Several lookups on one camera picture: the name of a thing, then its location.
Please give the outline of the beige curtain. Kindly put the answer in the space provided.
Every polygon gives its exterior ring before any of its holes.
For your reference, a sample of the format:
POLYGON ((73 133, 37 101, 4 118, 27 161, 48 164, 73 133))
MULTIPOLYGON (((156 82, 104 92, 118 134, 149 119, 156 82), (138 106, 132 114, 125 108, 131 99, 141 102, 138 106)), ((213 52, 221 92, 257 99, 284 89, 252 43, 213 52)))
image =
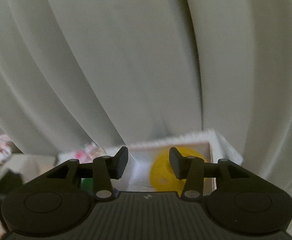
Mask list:
POLYGON ((292 0, 0 0, 0 133, 24 153, 209 128, 292 191, 292 0))

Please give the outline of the green capped bottle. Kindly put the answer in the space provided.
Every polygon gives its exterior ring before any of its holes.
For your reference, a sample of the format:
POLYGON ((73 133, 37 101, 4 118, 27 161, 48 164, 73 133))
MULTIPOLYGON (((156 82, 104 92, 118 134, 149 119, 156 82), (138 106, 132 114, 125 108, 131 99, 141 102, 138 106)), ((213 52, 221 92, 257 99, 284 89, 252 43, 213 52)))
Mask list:
POLYGON ((92 178, 83 178, 81 180, 80 189, 93 194, 93 179, 92 178))

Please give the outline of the yellow plush toy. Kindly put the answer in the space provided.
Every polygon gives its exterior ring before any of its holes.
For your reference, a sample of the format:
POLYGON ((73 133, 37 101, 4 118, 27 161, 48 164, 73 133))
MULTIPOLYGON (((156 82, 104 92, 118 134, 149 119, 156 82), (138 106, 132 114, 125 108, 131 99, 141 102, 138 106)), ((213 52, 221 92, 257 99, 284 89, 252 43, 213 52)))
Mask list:
POLYGON ((169 161, 170 147, 160 150, 154 161, 150 174, 150 184, 157 192, 174 191, 180 196, 185 186, 188 171, 181 170, 185 179, 177 179, 169 161))

